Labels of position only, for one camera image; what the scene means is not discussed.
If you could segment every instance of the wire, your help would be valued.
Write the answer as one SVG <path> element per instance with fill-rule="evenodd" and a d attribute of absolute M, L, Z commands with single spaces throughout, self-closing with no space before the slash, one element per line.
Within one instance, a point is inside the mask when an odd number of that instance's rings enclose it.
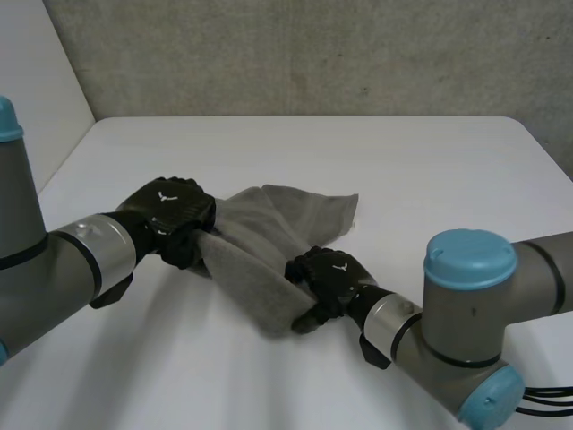
<path fill-rule="evenodd" d="M 550 401 L 544 399 L 537 399 L 536 397 L 528 396 L 527 394 L 523 396 L 524 400 L 532 401 L 533 403 L 538 403 L 540 405 L 547 406 L 573 406 L 573 401 Z"/>
<path fill-rule="evenodd" d="M 531 388 L 526 387 L 526 395 L 545 398 L 573 396 L 573 387 Z"/>
<path fill-rule="evenodd" d="M 573 401 L 553 401 L 546 399 L 558 399 L 571 396 L 573 396 L 573 387 L 526 387 L 526 393 L 523 399 L 540 405 L 566 407 L 573 406 Z M 558 410 L 517 408 L 516 412 L 532 417 L 573 417 L 573 408 Z"/>
<path fill-rule="evenodd" d="M 516 412 L 519 414 L 530 415 L 532 417 L 572 417 L 573 409 L 563 410 L 535 410 L 528 408 L 517 408 Z"/>

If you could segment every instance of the white wall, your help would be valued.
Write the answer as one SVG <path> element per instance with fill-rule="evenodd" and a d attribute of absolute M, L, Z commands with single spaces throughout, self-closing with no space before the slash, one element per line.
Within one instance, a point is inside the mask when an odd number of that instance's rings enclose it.
<path fill-rule="evenodd" d="M 94 124 L 42 0 L 0 0 L 0 94 L 24 128 L 39 191 Z"/>

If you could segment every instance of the white logo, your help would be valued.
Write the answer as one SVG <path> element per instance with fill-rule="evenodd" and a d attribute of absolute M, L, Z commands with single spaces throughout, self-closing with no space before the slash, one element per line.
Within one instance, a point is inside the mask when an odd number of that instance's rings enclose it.
<path fill-rule="evenodd" d="M 342 267 L 338 267 L 338 266 L 332 266 L 334 269 L 338 269 L 340 271 L 346 271 L 346 269 L 348 269 L 348 263 L 346 262 L 344 266 Z"/>
<path fill-rule="evenodd" d="M 165 200 L 169 201 L 169 200 L 177 200 L 179 197 L 166 197 L 165 195 L 163 195 L 161 192 L 159 192 L 159 199 L 164 202 Z"/>

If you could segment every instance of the white table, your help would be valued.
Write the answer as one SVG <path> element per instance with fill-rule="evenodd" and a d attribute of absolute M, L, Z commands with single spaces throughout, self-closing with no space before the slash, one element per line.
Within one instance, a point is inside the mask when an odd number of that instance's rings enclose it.
<path fill-rule="evenodd" d="M 96 124 L 41 195 L 48 228 L 110 211 L 156 176 L 226 197 L 278 184 L 359 193 L 335 247 L 422 302 L 427 241 L 573 229 L 573 184 L 502 117 L 169 117 Z M 530 385 L 572 384 L 573 314 L 508 330 Z M 350 321 L 263 339 L 209 280 L 144 260 L 121 302 L 86 308 L 0 372 L 0 427 L 62 430 L 464 428 L 395 366 L 367 365 Z M 573 428 L 515 416 L 505 428 Z"/>

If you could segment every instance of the black band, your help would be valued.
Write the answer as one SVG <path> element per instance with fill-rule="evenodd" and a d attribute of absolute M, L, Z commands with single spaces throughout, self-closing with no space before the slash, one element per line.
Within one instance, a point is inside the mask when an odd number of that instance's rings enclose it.
<path fill-rule="evenodd" d="M 91 274 L 93 276 L 93 285 L 94 285 L 93 296 L 97 297 L 99 295 L 99 291 L 101 290 L 101 270 L 99 269 L 98 262 L 96 261 L 93 254 L 86 247 L 86 245 L 84 245 L 77 238 L 68 233 L 64 233 L 63 231 L 54 231 L 50 234 L 59 237 L 65 240 L 66 242 L 69 242 L 73 246 L 75 246 L 78 249 L 78 251 L 80 251 L 80 254 L 83 256 L 83 258 L 86 259 L 86 262 L 88 262 L 88 265 L 91 269 Z"/>
<path fill-rule="evenodd" d="M 404 322 L 404 324 L 402 324 L 402 327 L 400 327 L 400 330 L 398 330 L 398 333 L 396 333 L 396 336 L 394 336 L 394 340 L 392 341 L 392 346 L 390 347 L 390 358 L 392 359 L 392 361 L 396 362 L 396 353 L 398 352 L 398 345 L 400 344 L 400 341 L 402 340 L 406 332 L 410 329 L 410 327 L 412 327 L 415 323 L 417 323 L 421 319 L 422 319 L 422 313 L 419 313 L 416 315 L 412 315 L 410 318 L 407 319 L 406 322 Z"/>
<path fill-rule="evenodd" d="M 552 271 L 553 277 L 555 278 L 555 305 L 553 305 L 551 315 L 558 314 L 565 303 L 565 280 L 561 276 L 559 267 L 555 264 L 553 257 L 538 244 L 528 241 L 522 242 L 522 244 L 529 246 L 540 254 Z"/>
<path fill-rule="evenodd" d="M 36 258 L 38 255 L 42 254 L 47 249 L 47 235 L 44 236 L 34 246 L 28 249 L 24 249 L 19 253 L 8 255 L 7 257 L 0 258 L 0 271 L 5 269 L 10 269 L 11 267 L 22 264 L 23 262 L 28 262 L 32 258 Z"/>
<path fill-rule="evenodd" d="M 465 369 L 481 369 L 483 367 L 489 367 L 495 365 L 501 358 L 501 353 L 499 353 L 497 356 L 484 361 L 461 361 L 461 360 L 456 360 L 455 358 L 452 357 L 444 356 L 443 354 L 432 348 L 428 344 L 428 342 L 425 342 L 425 344 L 434 357 L 438 358 L 444 363 L 448 363 L 449 365 L 456 367 L 463 367 Z"/>

